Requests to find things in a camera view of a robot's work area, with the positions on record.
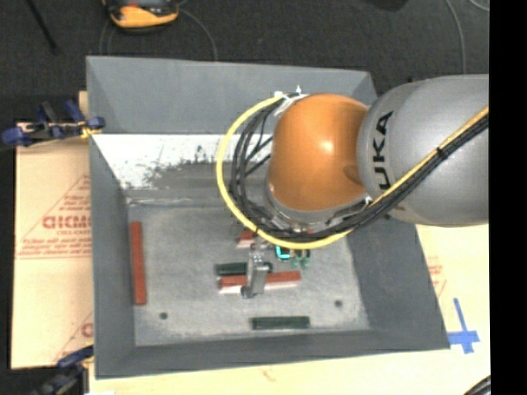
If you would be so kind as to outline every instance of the small object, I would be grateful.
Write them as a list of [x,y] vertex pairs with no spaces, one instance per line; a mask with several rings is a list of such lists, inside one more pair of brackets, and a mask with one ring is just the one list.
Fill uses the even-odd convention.
[[309,316],[269,316],[251,318],[253,331],[309,329]]
[[179,14],[172,0],[101,0],[108,16],[119,28],[149,32],[169,25]]
[[240,237],[236,239],[238,245],[237,249],[248,249],[250,245],[254,243],[254,232],[251,230],[243,230]]
[[2,142],[8,146],[31,146],[36,143],[66,139],[68,137],[86,136],[91,132],[105,127],[106,121],[102,117],[92,117],[85,120],[84,115],[73,100],[64,104],[70,122],[58,124],[60,118],[54,112],[51,104],[44,101],[37,109],[37,121],[29,123],[25,128],[17,126],[2,132]]
[[66,369],[67,367],[72,367],[75,364],[78,364],[90,357],[93,357],[93,346],[85,346],[80,350],[74,351],[73,353],[66,355],[60,359],[57,363],[59,369]]
[[147,283],[145,263],[142,252],[142,224],[130,223],[130,250],[132,256],[133,302],[135,305],[147,303]]
[[[273,264],[264,262],[264,265],[269,266],[269,272],[273,271]],[[219,277],[230,277],[233,275],[244,275],[247,273],[247,262],[222,263],[216,265],[216,275]]]
[[60,372],[46,380],[37,389],[29,392],[29,395],[62,395],[68,393],[79,380],[87,378],[86,368],[82,362],[92,356],[93,346],[86,346],[63,357],[57,363]]
[[[291,288],[301,281],[300,271],[271,272],[265,277],[265,290]],[[224,276],[218,280],[220,293],[239,294],[247,283],[246,275]]]
[[283,248],[280,246],[274,246],[274,254],[276,257],[282,261],[289,260],[291,258],[290,249]]
[[246,299],[264,292],[265,281],[269,272],[269,266],[264,263],[260,247],[257,246],[255,243],[254,247],[251,247],[247,272],[245,273],[246,283],[241,287],[241,295]]

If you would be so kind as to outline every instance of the cardboard sheet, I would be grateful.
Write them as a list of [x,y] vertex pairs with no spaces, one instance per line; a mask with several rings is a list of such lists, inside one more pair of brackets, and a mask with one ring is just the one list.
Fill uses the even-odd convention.
[[17,148],[15,210],[11,367],[55,365],[93,342],[88,140]]

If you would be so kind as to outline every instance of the orange device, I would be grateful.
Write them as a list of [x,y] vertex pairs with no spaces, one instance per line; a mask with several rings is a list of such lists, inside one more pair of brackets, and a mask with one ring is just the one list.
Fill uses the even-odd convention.
[[110,19],[129,31],[146,31],[170,24],[179,9],[173,0],[101,0]]

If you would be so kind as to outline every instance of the black carpet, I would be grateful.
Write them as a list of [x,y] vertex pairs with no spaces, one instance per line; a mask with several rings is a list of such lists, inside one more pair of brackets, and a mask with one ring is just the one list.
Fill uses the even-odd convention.
[[[87,54],[357,69],[379,95],[490,69],[490,0],[186,0],[154,35],[116,30],[99,0],[32,1],[58,51],[26,0],[0,0],[0,130],[84,89]],[[13,174],[12,151],[0,149],[0,395],[27,394],[54,372],[9,370]]]

